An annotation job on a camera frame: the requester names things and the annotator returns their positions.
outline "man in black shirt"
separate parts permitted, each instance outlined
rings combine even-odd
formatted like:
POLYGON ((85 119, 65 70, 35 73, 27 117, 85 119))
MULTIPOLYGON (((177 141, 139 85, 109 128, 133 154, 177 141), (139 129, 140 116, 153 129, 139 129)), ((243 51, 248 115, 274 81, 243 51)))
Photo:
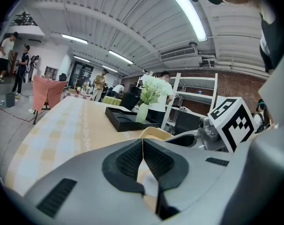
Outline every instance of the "man in black shirt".
POLYGON ((260 53, 265 64, 265 70, 272 74, 284 54, 284 29, 264 0, 208 0, 218 5, 223 2, 232 4, 249 4, 260 12, 262 18, 262 38, 260 53))
POLYGON ((28 65, 28 62, 30 60, 30 56, 28 54, 29 49, 30 49, 29 45, 24 46, 24 53, 22 55, 21 61, 19 62, 19 67, 18 67, 18 70, 17 70, 17 73, 16 73, 16 78, 15 78, 15 84, 14 84, 14 87, 12 89, 12 92, 15 92, 16 87, 18 85, 18 90, 16 92, 16 95, 19 95, 21 93, 23 76, 24 76, 25 71, 26 71, 26 66, 28 65))

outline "fluorescent ceiling light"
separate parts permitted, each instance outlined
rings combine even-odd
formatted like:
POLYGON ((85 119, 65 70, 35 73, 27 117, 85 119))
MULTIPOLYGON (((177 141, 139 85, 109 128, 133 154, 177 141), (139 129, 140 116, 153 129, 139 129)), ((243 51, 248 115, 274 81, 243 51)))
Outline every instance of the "fluorescent ceiling light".
POLYGON ((109 69, 109 70, 111 70, 111 71, 113 71, 113 72, 115 72, 115 73, 117 73, 117 71, 116 71, 116 70, 111 69, 111 68, 109 68, 109 67, 107 67, 107 66, 105 66, 105 65, 103 65, 103 67, 104 67, 104 68, 107 68, 107 69, 109 69))
POLYGON ((80 58, 80 57, 77 57, 77 56, 74 56, 74 57, 77 58, 77 59, 79 59, 79 60, 83 60, 83 61, 85 61, 85 62, 90 62, 89 60, 84 59, 84 58, 80 58))
POLYGON ((207 41, 207 35, 204 31, 202 22, 190 0, 176 0, 176 2, 180 5, 181 9, 184 11, 190 23, 192 24, 198 41, 207 41))
POLYGON ((122 60, 124 60, 125 62, 128 62, 129 64, 133 64, 132 61, 126 59, 125 57, 122 57, 121 55, 119 55, 119 54, 116 53, 116 52, 113 52, 112 50, 110 50, 109 53, 112 54, 112 55, 114 55, 114 56, 116 56, 116 57, 118 57, 118 58, 120 58, 120 59, 122 59, 122 60))
POLYGON ((78 37, 73 37, 73 36, 69 36, 69 35, 65 35, 65 34, 62 34, 62 37, 63 38, 68 38, 68 39, 71 39, 71 40, 74 40, 74 41, 77 41, 77 42, 88 44, 88 41, 80 39, 78 37))

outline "white cloth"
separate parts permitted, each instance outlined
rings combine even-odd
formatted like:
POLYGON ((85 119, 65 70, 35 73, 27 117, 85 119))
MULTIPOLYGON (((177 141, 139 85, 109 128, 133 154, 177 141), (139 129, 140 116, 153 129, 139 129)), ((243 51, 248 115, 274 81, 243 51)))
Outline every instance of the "white cloth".
POLYGON ((92 96, 91 96, 92 101, 98 102, 98 101, 100 100, 100 97, 101 97, 102 92, 103 92, 102 90, 95 88, 95 89, 93 90, 93 93, 92 93, 92 96))
MULTIPOLYGON (((264 118, 264 112, 260 112, 260 114, 262 115, 263 119, 265 119, 265 118, 264 118)), ((255 131, 258 130, 258 128, 259 128, 260 125, 262 125, 262 124, 263 124, 263 123, 262 123, 261 117, 260 117, 258 114, 256 114, 256 115, 254 116, 254 130, 255 130, 255 131)))
POLYGON ((122 85, 117 85, 116 87, 113 88, 112 91, 117 92, 119 94, 121 91, 124 91, 124 87, 122 85))
POLYGON ((3 59, 9 59, 9 52, 13 50, 14 47, 14 41, 10 41, 9 38, 6 38, 3 40, 1 46, 3 47, 3 51, 5 52, 6 55, 3 55, 2 52, 0 52, 0 58, 3 59))
POLYGON ((149 105, 149 109, 158 111, 158 112, 166 112, 166 101, 169 95, 173 95, 172 86, 170 83, 166 82, 167 93, 161 94, 157 99, 158 103, 152 103, 149 105))

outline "person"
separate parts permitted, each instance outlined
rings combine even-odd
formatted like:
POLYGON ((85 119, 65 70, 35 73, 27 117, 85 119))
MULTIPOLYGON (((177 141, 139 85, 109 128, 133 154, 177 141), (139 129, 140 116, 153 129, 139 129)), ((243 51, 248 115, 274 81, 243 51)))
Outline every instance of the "person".
POLYGON ((17 85, 18 85, 18 90, 16 92, 17 96, 21 93, 21 86, 22 86, 23 76, 25 74, 26 67, 27 67, 28 62, 30 60, 30 56, 28 54, 29 50, 30 50, 30 46, 29 45, 25 45, 24 46, 24 53, 22 55, 22 58, 20 59, 21 61, 19 62, 19 65, 18 65, 18 70, 17 70, 16 78, 15 78, 15 84, 14 84, 14 87, 12 89, 12 92, 15 92, 16 88, 17 88, 17 85))
POLYGON ((18 38, 18 32, 14 32, 11 37, 3 40, 0 46, 0 81, 4 83, 3 76, 7 72, 7 65, 9 63, 9 52, 14 47, 14 41, 18 38))
POLYGON ((113 88, 112 90, 112 96, 115 98, 119 98, 121 93, 121 97, 124 95, 124 85, 117 85, 116 87, 113 88))
POLYGON ((158 122, 160 124, 159 126, 161 127, 166 112, 166 104, 169 104, 173 100, 173 90, 169 83, 170 74, 168 72, 162 72, 160 79, 165 80, 167 92, 160 94, 158 103, 152 103, 149 105, 147 117, 158 122))
POLYGON ((101 74, 97 74, 94 80, 95 86, 92 93, 92 101, 98 102, 101 98, 104 86, 107 85, 105 82, 105 75, 109 73, 107 69, 104 69, 101 74))
POLYGON ((258 113, 254 116, 254 130, 256 133, 260 133, 270 126, 270 118, 267 106, 263 99, 258 101, 256 111, 258 113))
POLYGON ((265 0, 208 0, 218 5, 221 3, 248 4, 255 7, 262 19, 262 37, 260 54, 265 65, 265 71, 272 74, 284 54, 284 29, 279 19, 267 5, 265 0))

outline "black tray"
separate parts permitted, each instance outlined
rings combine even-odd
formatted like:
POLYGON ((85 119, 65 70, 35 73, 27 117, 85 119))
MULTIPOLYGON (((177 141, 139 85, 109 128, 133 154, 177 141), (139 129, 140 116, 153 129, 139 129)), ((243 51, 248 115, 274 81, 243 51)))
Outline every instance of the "black tray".
POLYGON ((159 123, 150 118, 146 118, 144 123, 135 122, 137 116, 136 112, 125 112, 121 109, 107 107, 105 114, 116 128, 117 132, 144 130, 148 127, 159 127, 159 123))

